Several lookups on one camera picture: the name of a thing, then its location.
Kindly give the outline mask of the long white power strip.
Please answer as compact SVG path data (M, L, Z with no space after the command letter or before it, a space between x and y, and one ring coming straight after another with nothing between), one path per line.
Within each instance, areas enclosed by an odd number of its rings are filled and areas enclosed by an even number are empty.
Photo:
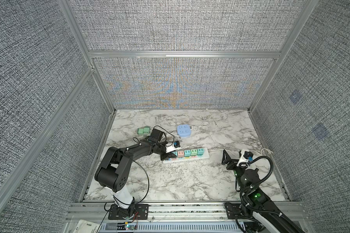
M189 162L189 161L195 161L195 160L204 160L204 159L209 159L210 155L209 155L209 151L206 147L203 147L203 149L205 150L203 155L197 155L197 156L190 156L190 157L182 157L182 158L172 158L169 160L165 160L163 161L164 164L170 164L170 163L179 163L179 162Z

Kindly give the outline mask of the blue square power strip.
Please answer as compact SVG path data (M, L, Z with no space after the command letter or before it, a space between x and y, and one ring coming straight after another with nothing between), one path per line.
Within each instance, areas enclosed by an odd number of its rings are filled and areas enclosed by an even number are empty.
M189 124L182 124L177 126L177 133L180 138L190 137L192 130Z

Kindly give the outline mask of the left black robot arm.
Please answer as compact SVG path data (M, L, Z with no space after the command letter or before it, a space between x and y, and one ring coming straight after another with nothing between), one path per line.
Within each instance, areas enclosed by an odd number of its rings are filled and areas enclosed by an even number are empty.
M100 186L107 187L115 193L113 199L119 208L126 210L135 203L126 187L132 163L152 154L159 155L161 161L176 157L173 151L168 149L168 133L162 127L159 129L154 127L149 136L138 140L132 146L108 148L95 172L94 179Z

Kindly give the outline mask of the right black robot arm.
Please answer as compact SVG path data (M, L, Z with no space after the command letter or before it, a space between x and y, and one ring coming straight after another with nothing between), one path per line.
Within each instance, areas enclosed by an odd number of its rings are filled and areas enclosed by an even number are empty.
M250 166L262 159L269 162L269 171L260 178L259 169L251 169ZM303 232L260 188L274 171L270 157L260 155L254 158L251 151L241 150L239 158L232 159L228 152L223 150L222 165L234 172L235 189L240 196L239 204L225 203L224 207L227 217L235 220L242 233L260 233L264 230L271 233Z

